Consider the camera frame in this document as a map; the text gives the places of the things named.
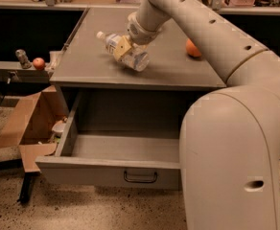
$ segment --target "box flap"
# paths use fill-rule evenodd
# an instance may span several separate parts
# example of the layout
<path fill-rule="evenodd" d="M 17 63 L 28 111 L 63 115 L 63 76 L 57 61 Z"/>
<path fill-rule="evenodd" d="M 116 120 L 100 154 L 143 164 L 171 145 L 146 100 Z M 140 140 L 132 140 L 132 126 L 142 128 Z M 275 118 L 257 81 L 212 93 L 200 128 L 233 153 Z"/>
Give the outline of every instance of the box flap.
<path fill-rule="evenodd" d="M 56 150 L 56 147 L 57 143 L 19 145 L 25 173 L 40 172 L 40 169 L 35 163 L 35 159 L 38 156 L 53 154 Z"/>
<path fill-rule="evenodd" d="M 62 117 L 66 117 L 68 115 L 68 110 L 64 109 L 64 103 L 62 103 L 62 100 L 53 85 L 44 89 L 42 91 L 42 95 L 44 96 L 56 120 L 60 120 Z"/>
<path fill-rule="evenodd" d="M 20 144 L 30 145 L 36 144 L 37 142 L 45 143 L 52 136 L 52 126 L 55 122 L 56 119 L 52 113 L 51 107 L 42 92 Z"/>
<path fill-rule="evenodd" d="M 18 146 L 33 116 L 41 93 L 20 99 L 0 134 L 0 149 Z"/>

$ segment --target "terrazzo floor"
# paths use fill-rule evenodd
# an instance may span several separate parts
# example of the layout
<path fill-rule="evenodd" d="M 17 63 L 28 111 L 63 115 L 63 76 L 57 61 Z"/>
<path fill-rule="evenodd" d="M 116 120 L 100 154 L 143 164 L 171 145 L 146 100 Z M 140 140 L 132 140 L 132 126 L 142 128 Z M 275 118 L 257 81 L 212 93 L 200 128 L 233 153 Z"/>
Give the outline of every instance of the terrazzo floor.
<path fill-rule="evenodd" d="M 2 102 L 0 131 L 17 100 Z M 0 149 L 0 161 L 17 158 L 17 148 Z M 0 171 L 0 229 L 187 229 L 182 192 L 54 185 L 40 174 L 34 177 L 29 202 L 21 204 L 23 177 L 22 168 Z"/>

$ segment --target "table top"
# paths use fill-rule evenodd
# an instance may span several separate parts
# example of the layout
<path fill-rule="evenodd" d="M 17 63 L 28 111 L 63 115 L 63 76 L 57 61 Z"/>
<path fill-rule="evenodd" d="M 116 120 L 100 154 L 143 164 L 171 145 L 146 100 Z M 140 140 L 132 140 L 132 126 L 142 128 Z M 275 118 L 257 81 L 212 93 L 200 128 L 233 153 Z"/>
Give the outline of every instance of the table top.
<path fill-rule="evenodd" d="M 149 66 L 143 72 L 117 63 L 98 31 L 126 35 L 128 15 L 135 8 L 91 8 L 51 77 L 59 86 L 133 89 L 214 89 L 225 84 L 203 58 L 186 54 L 186 35 L 170 20 L 147 48 Z"/>

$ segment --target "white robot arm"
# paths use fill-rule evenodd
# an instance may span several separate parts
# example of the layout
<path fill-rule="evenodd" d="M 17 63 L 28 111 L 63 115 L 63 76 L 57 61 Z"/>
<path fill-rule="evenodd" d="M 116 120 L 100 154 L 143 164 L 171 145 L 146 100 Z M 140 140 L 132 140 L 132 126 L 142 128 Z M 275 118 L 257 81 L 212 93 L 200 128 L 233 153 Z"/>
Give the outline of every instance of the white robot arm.
<path fill-rule="evenodd" d="M 188 229 L 280 230 L 280 58 L 198 0 L 143 0 L 131 40 L 149 44 L 170 18 L 229 87 L 200 98 L 183 121 Z"/>

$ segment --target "plastic bottle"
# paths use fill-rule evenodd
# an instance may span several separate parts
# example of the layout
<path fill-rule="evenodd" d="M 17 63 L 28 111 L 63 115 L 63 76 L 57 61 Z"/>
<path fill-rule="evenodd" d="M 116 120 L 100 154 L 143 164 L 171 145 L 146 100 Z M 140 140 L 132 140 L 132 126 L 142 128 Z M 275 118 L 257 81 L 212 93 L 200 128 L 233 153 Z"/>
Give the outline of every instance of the plastic bottle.
<path fill-rule="evenodd" d="M 28 69 L 32 67 L 32 64 L 29 62 L 26 52 L 24 50 L 15 51 L 15 55 L 18 58 L 23 69 Z"/>
<path fill-rule="evenodd" d="M 113 55 L 121 36 L 117 34 L 97 33 L 97 37 L 105 43 L 107 51 Z M 137 45 L 132 45 L 131 49 L 124 54 L 120 60 L 121 63 L 135 71 L 143 71 L 149 64 L 149 54 Z"/>

